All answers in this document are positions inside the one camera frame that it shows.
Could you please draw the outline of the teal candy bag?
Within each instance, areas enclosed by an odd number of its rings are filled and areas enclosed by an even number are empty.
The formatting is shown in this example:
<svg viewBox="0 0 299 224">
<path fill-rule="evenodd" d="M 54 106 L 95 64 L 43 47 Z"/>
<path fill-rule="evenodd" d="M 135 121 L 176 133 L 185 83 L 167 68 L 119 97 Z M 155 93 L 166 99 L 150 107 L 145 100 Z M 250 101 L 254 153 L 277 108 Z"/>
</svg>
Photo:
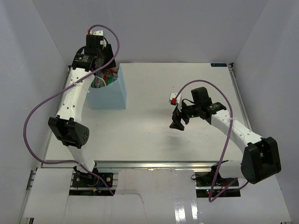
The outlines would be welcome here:
<svg viewBox="0 0 299 224">
<path fill-rule="evenodd" d="M 107 69 L 96 73 L 93 82 L 91 83 L 92 88 L 102 88 L 118 80 L 119 69 Z"/>
</svg>

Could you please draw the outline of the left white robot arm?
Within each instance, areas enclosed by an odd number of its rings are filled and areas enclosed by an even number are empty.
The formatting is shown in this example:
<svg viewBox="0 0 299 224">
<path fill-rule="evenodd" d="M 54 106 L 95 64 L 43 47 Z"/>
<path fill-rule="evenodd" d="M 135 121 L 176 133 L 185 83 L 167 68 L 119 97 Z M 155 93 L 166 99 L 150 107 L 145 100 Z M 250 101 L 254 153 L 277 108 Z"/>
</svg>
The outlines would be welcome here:
<svg viewBox="0 0 299 224">
<path fill-rule="evenodd" d="M 110 62 L 110 67 L 114 67 L 112 57 L 112 47 L 104 37 L 104 32 L 89 32 L 85 46 L 76 52 L 70 67 L 70 89 L 64 93 L 57 115 L 50 117 L 48 121 L 55 137 L 68 148 L 73 159 L 79 162 L 74 171 L 88 186 L 96 185 L 99 175 L 95 161 L 84 146 L 89 138 L 89 129 L 81 123 L 81 115 L 88 90 L 95 78 L 94 75 L 85 76 L 107 62 Z"/>
</svg>

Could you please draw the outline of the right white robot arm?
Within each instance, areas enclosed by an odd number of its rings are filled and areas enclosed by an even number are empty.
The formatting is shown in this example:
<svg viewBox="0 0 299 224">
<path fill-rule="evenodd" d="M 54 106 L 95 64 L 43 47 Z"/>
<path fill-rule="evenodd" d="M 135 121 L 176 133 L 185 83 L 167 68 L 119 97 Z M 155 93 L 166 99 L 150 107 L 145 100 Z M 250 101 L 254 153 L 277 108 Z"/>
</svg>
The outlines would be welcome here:
<svg viewBox="0 0 299 224">
<path fill-rule="evenodd" d="M 205 87 L 191 91 L 193 100 L 190 105 L 183 102 L 181 95 L 172 93 L 169 103 L 175 106 L 170 128 L 180 131 L 191 118 L 200 117 L 222 131 L 242 153 L 241 161 L 225 161 L 220 168 L 212 168 L 211 181 L 222 186 L 228 178 L 244 178 L 256 184 L 281 171 L 278 144 L 272 137 L 264 138 L 230 117 L 226 107 L 213 103 Z"/>
</svg>

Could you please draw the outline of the light blue paper bag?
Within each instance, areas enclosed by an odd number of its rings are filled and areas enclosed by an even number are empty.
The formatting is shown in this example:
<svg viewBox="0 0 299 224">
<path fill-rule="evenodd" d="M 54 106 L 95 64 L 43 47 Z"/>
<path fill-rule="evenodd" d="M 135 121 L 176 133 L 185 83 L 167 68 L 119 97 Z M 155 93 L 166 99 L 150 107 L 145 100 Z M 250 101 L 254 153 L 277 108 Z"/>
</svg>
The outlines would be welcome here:
<svg viewBox="0 0 299 224">
<path fill-rule="evenodd" d="M 100 80 L 98 76 L 95 77 L 86 97 L 90 108 L 93 110 L 126 109 L 127 92 L 121 66 L 117 71 L 109 72 L 106 86 L 99 88 L 100 84 L 95 83 L 97 80 Z"/>
</svg>

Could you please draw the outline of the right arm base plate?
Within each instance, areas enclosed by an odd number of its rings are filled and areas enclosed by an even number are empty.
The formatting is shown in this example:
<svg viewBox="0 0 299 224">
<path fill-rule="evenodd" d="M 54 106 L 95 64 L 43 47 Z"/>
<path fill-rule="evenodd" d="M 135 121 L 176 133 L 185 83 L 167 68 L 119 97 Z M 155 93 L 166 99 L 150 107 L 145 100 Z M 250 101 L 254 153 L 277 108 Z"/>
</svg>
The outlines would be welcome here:
<svg viewBox="0 0 299 224">
<path fill-rule="evenodd" d="M 211 193 L 211 186 L 213 175 L 210 172 L 195 172 L 191 179 L 196 184 L 196 196 L 197 198 L 209 198 Z M 217 178 L 214 189 L 212 191 L 212 197 L 215 197 L 226 186 L 228 186 L 234 179 L 233 178 Z M 241 193 L 239 189 L 239 182 L 234 182 L 220 197 L 240 197 Z"/>
</svg>

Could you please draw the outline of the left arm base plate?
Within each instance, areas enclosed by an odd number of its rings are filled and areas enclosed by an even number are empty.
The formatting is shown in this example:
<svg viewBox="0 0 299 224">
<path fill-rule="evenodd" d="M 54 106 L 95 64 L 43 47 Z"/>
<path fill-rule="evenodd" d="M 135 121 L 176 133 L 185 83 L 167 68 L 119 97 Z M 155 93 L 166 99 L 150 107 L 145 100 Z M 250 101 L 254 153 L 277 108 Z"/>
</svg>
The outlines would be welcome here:
<svg viewBox="0 0 299 224">
<path fill-rule="evenodd" d="M 86 179 L 73 173 L 70 196 L 112 196 L 105 184 L 97 177 Z"/>
</svg>

